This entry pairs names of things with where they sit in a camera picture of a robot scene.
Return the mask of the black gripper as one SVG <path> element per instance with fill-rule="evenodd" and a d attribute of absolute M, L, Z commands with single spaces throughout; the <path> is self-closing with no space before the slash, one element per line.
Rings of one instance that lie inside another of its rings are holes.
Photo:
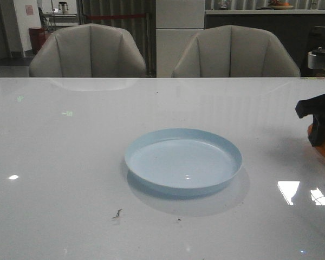
<path fill-rule="evenodd" d="M 295 111 L 299 118 L 313 115 L 308 139 L 312 146 L 321 146 L 325 141 L 325 94 L 307 100 L 300 100 Z"/>

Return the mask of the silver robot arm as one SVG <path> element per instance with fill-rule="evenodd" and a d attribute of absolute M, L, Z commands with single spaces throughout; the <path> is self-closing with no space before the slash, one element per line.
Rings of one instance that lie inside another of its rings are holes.
<path fill-rule="evenodd" d="M 311 69 L 325 68 L 325 48 L 318 47 L 308 52 L 307 64 Z M 300 100 L 295 111 L 300 119 L 307 115 L 325 117 L 325 94 Z"/>

